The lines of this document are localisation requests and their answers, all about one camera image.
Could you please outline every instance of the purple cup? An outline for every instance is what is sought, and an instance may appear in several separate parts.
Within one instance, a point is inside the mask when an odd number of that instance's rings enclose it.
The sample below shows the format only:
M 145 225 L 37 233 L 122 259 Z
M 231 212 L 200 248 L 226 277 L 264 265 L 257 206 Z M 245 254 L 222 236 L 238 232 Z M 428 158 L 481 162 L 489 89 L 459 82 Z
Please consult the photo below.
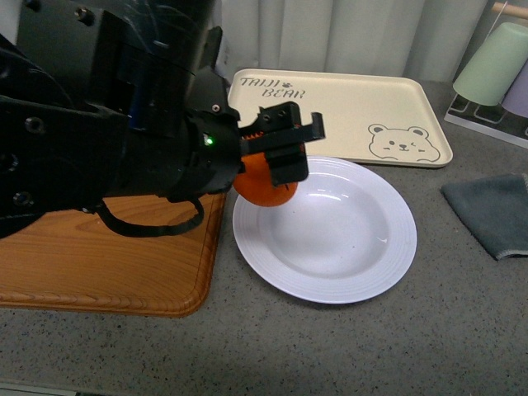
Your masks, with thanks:
M 502 99 L 502 107 L 515 115 L 528 118 L 528 62 L 522 67 Z

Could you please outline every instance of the gray cloth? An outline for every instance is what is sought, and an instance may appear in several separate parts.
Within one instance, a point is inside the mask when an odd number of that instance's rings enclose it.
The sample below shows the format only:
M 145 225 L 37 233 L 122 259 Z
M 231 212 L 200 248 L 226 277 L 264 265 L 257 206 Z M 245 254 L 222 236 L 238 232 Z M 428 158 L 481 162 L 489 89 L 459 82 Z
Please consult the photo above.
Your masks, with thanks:
M 441 188 L 462 223 L 495 257 L 528 256 L 528 176 L 510 174 Z

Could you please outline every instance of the green led light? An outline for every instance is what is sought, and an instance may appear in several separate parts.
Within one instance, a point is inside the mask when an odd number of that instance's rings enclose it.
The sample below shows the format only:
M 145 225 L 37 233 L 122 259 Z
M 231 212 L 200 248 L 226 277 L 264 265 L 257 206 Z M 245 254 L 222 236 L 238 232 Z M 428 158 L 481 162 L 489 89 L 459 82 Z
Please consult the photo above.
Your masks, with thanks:
M 204 134 L 204 144 L 206 146 L 212 146 L 215 144 L 215 140 L 211 138 L 208 134 Z

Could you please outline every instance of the plastic tray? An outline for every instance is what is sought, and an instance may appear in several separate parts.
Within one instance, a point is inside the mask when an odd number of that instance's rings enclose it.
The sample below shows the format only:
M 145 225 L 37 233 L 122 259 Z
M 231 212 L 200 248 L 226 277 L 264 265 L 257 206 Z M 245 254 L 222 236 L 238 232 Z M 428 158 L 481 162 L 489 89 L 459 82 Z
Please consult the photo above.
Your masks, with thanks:
M 229 104 L 250 125 L 259 107 L 299 104 L 303 124 L 323 114 L 327 138 L 309 155 L 359 163 L 443 167 L 453 152 L 422 86 L 407 78 L 245 69 L 233 79 Z

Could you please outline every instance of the white bowl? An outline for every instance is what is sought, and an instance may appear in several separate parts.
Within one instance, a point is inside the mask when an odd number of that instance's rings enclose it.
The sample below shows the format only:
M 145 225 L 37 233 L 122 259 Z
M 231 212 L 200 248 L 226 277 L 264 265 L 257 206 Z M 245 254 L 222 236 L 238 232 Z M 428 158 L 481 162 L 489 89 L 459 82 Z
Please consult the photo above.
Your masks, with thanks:
M 416 226 L 402 196 L 364 167 L 309 157 L 309 177 L 284 205 L 241 196 L 233 213 L 249 265 L 286 293 L 328 304 L 369 299 L 395 285 L 416 252 Z

